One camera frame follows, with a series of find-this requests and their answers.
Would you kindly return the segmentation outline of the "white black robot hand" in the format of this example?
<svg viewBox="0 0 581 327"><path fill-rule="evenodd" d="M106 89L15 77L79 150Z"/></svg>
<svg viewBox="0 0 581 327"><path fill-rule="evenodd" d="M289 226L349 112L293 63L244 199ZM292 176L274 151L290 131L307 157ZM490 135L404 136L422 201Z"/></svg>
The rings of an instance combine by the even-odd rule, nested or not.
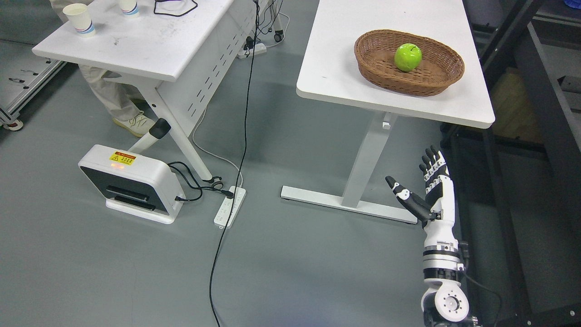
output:
<svg viewBox="0 0 581 327"><path fill-rule="evenodd" d="M419 164L425 182L424 199L396 182L392 176L386 176L385 180L398 202L422 222L423 228L430 221L442 219L454 223L456 219L455 195L448 164L442 152L436 150L434 146L427 148L425 153L422 156L423 163Z"/></svg>

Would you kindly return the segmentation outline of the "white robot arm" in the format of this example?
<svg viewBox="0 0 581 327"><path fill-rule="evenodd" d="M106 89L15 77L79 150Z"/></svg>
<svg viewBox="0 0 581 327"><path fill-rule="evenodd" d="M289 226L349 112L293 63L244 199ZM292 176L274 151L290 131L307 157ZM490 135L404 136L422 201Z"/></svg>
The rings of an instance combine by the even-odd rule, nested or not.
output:
<svg viewBox="0 0 581 327"><path fill-rule="evenodd" d="M422 298L426 327L478 327L471 315L468 298L461 289L460 277L465 266L459 252L453 224L429 221L424 226L427 238L423 251L424 282L428 286Z"/></svg>

